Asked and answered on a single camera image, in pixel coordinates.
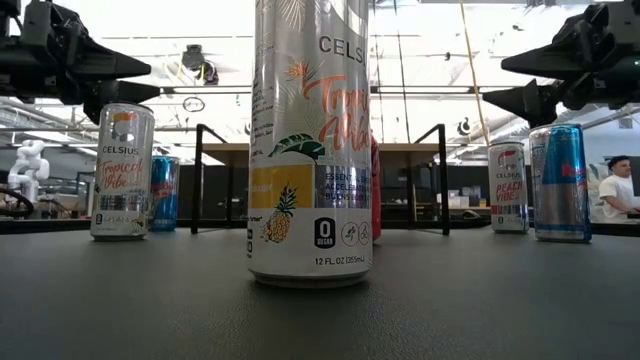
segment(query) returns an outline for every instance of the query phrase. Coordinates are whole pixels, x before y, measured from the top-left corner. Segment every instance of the red can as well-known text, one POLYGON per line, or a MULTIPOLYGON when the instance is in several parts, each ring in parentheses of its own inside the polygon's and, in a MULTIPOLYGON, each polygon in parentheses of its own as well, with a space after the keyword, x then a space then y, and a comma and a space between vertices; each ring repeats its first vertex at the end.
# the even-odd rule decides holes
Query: red can
POLYGON ((382 206, 380 205, 380 148, 378 142, 371 135, 371 227, 373 240, 380 237, 382 232, 382 206))

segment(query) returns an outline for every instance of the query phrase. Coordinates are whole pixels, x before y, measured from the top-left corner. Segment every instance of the man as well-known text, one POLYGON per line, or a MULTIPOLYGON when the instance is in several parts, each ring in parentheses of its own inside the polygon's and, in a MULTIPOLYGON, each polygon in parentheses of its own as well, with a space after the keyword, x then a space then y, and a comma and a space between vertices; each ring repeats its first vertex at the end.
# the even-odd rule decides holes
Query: man
POLYGON ((607 223, 633 222, 627 214, 637 213, 640 198, 633 196, 631 162, 628 156, 614 156, 607 164, 613 175, 600 183, 600 199, 604 200, 604 216, 607 223))

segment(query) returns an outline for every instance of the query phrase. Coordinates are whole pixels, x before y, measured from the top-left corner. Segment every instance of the desk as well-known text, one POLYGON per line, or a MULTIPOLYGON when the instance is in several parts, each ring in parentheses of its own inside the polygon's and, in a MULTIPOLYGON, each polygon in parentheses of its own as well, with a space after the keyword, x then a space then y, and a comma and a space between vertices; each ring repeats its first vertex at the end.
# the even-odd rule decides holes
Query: desk
MULTIPOLYGON (((407 171, 406 187, 406 199, 408 199, 409 202, 407 208, 409 211, 407 211, 405 218, 407 219, 408 226, 411 227, 417 219, 417 208, 414 205, 415 188, 413 186, 412 172, 410 169, 414 166, 427 166, 432 161, 433 155, 443 149, 439 149, 438 144, 379 144, 379 150, 381 167, 398 167, 398 165, 404 165, 404 167, 409 170, 407 171)), ((233 193, 233 169, 246 168, 249 166, 249 144, 202 144, 202 151, 229 167, 227 204, 230 204, 231 194, 233 193)), ((446 174, 441 176, 443 176, 442 179, 444 179, 441 180, 441 182, 445 184, 444 188, 446 189, 446 174)), ((449 218, 447 211, 443 211, 443 218, 449 218)), ((227 208, 226 221, 228 224, 231 223, 230 208, 227 208)), ((448 223, 445 228, 445 232, 448 232, 448 223)))
POLYGON ((246 230, 0 236, 2 359, 634 359, 640 240, 384 230, 359 286, 256 284, 246 230))

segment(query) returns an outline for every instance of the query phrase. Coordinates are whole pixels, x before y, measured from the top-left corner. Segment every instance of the energy drink can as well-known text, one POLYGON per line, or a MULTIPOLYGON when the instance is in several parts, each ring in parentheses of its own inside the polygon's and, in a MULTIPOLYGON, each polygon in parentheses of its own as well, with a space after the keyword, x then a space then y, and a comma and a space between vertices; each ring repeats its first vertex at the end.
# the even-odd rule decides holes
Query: energy drink can
POLYGON ((91 235, 96 240, 141 239, 147 233, 153 112, 125 103, 100 113, 91 235))
POLYGON ((591 240, 582 128, 547 125, 529 134, 534 227, 539 240, 591 240))
POLYGON ((256 1, 247 257, 257 281, 337 287, 372 266, 368 2, 256 1))
POLYGON ((151 231, 173 231, 178 218, 180 160, 154 156, 151 165, 151 231))
POLYGON ((491 227, 497 233, 529 231, 524 146, 504 142, 489 146, 491 227))

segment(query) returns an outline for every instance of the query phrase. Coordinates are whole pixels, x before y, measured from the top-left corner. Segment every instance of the red bull logo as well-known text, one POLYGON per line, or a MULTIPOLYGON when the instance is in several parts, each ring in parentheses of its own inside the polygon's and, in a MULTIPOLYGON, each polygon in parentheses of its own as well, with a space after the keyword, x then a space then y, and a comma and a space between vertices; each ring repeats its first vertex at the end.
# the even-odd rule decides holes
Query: red bull logo
POLYGON ((151 192, 156 198, 164 198, 171 196, 175 192, 175 187, 168 182, 153 184, 151 185, 151 192))
POLYGON ((506 167, 507 170, 515 169, 518 163, 517 152, 515 150, 503 151, 498 156, 498 165, 500 167, 506 167))

